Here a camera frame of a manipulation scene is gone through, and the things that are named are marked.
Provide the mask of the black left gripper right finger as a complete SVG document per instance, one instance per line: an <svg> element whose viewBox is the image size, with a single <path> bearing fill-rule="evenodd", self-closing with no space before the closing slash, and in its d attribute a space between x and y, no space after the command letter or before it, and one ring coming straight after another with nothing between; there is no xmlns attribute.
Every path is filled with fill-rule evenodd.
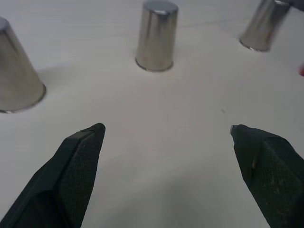
<svg viewBox="0 0 304 228"><path fill-rule="evenodd" d="M230 134L245 184L271 228L304 228L304 159L281 136L245 125Z"/></svg>

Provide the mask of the steel cup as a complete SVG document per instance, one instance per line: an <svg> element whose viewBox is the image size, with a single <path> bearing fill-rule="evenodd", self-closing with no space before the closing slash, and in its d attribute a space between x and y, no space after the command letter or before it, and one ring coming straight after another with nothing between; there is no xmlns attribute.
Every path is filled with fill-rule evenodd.
<svg viewBox="0 0 304 228"><path fill-rule="evenodd" d="M261 0L240 44L257 52L269 51L292 5L292 0Z"/></svg>
<svg viewBox="0 0 304 228"><path fill-rule="evenodd" d="M0 113L29 109L46 91L10 23L0 17Z"/></svg>
<svg viewBox="0 0 304 228"><path fill-rule="evenodd" d="M142 17L136 64L151 72L162 72L173 66L175 35L179 7L164 0L147 0Z"/></svg>

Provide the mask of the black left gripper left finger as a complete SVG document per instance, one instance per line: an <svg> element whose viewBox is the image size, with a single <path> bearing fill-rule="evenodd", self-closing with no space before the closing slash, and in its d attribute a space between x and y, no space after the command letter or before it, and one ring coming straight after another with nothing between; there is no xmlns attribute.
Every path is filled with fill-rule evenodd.
<svg viewBox="0 0 304 228"><path fill-rule="evenodd" d="M29 180L0 228L81 228L93 191L105 126L67 137Z"/></svg>

